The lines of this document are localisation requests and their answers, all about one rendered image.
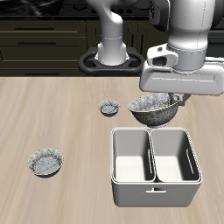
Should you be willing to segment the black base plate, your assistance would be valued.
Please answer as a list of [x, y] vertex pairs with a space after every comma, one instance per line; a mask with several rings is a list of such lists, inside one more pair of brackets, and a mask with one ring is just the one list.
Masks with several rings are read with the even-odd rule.
[[79, 59], [78, 67], [86, 76], [139, 76], [142, 72], [145, 58], [137, 52], [135, 47], [127, 48], [129, 58], [118, 66], [106, 66], [101, 64], [95, 58], [97, 53], [98, 50], [96, 47], [90, 47]]

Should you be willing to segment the medium grey speckled bowl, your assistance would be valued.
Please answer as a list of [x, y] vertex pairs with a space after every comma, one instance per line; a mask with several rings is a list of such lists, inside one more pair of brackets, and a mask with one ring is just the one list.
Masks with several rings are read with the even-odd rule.
[[35, 176], [49, 178], [55, 175], [64, 162], [62, 153], [52, 148], [45, 148], [33, 153], [28, 162], [29, 171]]

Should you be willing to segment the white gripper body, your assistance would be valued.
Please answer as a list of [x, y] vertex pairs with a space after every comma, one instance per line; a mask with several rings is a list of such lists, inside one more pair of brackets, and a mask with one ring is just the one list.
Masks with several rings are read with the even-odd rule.
[[145, 61], [139, 87], [144, 92], [221, 95], [224, 92], [224, 58], [206, 57], [194, 72], [175, 73], [171, 67], [149, 66]]

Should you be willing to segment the dark kitchen cupboards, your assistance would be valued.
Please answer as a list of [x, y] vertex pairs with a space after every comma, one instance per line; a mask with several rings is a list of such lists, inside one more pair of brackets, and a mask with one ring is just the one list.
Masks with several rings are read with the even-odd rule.
[[[123, 41], [146, 56], [167, 34], [149, 21], [149, 9], [118, 0]], [[224, 56], [224, 15], [208, 36], [207, 56]], [[96, 11], [86, 0], [0, 0], [1, 76], [82, 76], [79, 58], [101, 41]]]

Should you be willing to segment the small grey speckled bowl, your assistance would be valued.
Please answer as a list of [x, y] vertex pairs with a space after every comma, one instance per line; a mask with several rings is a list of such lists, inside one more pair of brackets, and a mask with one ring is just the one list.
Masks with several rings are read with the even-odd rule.
[[120, 104], [116, 101], [106, 100], [99, 104], [98, 109], [104, 116], [111, 117], [118, 113]]

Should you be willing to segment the white two-bin basket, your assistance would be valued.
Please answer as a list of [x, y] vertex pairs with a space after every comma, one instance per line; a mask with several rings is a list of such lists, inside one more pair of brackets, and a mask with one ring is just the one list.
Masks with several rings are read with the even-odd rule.
[[183, 128], [115, 128], [110, 177], [119, 207], [187, 207], [202, 182]]

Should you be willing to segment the large grey speckled bowl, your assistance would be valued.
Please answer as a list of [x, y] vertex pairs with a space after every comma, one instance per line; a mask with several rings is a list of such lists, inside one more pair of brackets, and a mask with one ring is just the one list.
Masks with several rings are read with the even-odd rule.
[[164, 126], [176, 114], [180, 96], [172, 94], [173, 102], [167, 93], [151, 94], [133, 101], [128, 110], [141, 123], [148, 127]]

